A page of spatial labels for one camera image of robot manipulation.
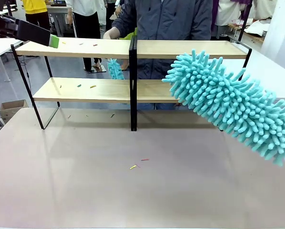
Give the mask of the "person's right hand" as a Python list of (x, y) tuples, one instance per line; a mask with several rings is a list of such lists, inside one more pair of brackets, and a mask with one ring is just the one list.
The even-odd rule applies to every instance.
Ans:
[(103, 35), (103, 39), (111, 40), (120, 38), (120, 31), (116, 27), (112, 27)]

